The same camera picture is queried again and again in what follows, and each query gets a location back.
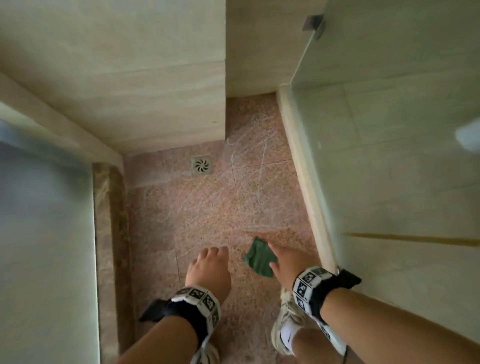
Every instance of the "shower floor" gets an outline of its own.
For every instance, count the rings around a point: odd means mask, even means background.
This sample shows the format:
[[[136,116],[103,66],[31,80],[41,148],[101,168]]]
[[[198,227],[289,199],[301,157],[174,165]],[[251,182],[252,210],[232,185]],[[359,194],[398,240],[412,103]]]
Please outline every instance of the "shower floor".
[[[214,171],[192,176],[192,157]],[[204,247],[230,249],[232,292],[214,343],[222,363],[294,363],[270,342],[280,285],[243,265],[255,235],[317,254],[274,94],[227,100],[227,138],[125,159],[136,317],[183,286]],[[151,325],[137,324],[140,338]]]

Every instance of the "pink granite floor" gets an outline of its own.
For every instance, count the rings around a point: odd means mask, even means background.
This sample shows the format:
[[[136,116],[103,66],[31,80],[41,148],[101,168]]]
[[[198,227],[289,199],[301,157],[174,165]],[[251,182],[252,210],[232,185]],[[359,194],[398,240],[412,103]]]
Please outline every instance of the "pink granite floor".
[[[210,154],[214,174],[191,175],[191,157]],[[259,235],[316,254],[275,95],[227,100],[227,139],[125,160],[136,315],[182,286],[203,247],[230,248],[232,292],[215,341],[225,364],[292,363],[270,329],[280,286],[241,263]],[[138,324],[137,337],[149,329]]]

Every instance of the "brown marble strip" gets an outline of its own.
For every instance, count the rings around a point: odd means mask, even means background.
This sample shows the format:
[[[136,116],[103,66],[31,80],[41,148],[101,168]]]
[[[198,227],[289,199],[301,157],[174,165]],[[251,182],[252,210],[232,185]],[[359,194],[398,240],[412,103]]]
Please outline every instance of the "brown marble strip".
[[[135,342],[126,194],[119,170],[94,163],[100,360],[115,363]]]

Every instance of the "wrist strap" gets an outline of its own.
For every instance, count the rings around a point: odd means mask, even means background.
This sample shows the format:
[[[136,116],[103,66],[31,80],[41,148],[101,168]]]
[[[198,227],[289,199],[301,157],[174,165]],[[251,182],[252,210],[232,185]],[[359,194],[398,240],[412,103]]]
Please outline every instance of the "wrist strap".
[[[301,272],[293,284],[293,293],[297,305],[315,321],[326,324],[320,316],[327,295],[336,288],[350,289],[361,283],[354,274],[342,270],[338,276],[314,266]]]
[[[220,321],[220,302],[207,289],[185,287],[168,301],[155,300],[140,317],[140,321],[158,322],[166,316],[186,319],[198,337],[198,347],[205,347]]]

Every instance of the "white sock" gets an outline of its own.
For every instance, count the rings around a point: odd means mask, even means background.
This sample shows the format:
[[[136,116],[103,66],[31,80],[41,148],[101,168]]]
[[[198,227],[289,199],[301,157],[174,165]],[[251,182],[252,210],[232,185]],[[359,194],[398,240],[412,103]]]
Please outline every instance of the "white sock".
[[[297,324],[291,317],[287,318],[285,323],[283,324],[282,328],[280,329],[280,338],[282,339],[282,343],[287,347],[290,352],[293,352],[292,349],[292,342],[295,334],[298,330],[303,328]]]

